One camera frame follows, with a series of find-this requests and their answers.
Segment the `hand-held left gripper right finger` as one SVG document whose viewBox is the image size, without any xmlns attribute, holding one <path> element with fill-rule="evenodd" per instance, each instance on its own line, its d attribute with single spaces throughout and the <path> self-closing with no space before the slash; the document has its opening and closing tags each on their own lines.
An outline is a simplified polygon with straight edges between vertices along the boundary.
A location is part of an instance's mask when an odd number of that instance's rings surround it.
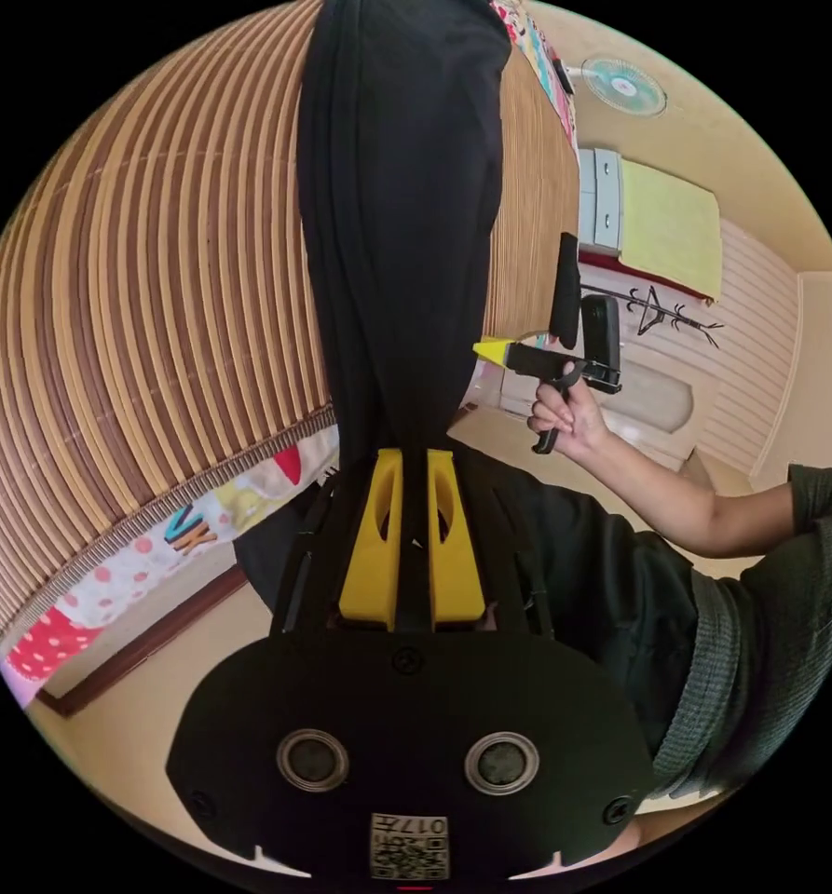
<svg viewBox="0 0 832 894">
<path fill-rule="evenodd" d="M 472 624 L 485 599 L 452 453 L 427 452 L 427 489 L 432 624 Z"/>
</svg>

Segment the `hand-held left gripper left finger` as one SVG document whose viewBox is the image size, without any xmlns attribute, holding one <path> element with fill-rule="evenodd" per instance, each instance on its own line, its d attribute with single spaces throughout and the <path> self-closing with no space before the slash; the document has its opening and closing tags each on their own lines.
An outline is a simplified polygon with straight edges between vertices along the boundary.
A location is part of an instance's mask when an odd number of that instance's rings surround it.
<svg viewBox="0 0 832 894">
<path fill-rule="evenodd" d="M 403 459 L 378 452 L 338 609 L 346 622 L 394 628 L 401 555 Z"/>
</svg>

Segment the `person's right hand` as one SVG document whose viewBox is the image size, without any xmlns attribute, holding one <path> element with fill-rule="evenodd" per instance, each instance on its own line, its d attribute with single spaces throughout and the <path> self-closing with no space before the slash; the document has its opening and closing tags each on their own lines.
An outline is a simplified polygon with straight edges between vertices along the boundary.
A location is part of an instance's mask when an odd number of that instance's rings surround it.
<svg viewBox="0 0 832 894">
<path fill-rule="evenodd" d="M 609 435 L 592 390 L 580 378 L 561 394 L 552 384 L 541 383 L 527 420 L 538 437 L 554 435 L 553 449 L 584 466 Z"/>
</svg>

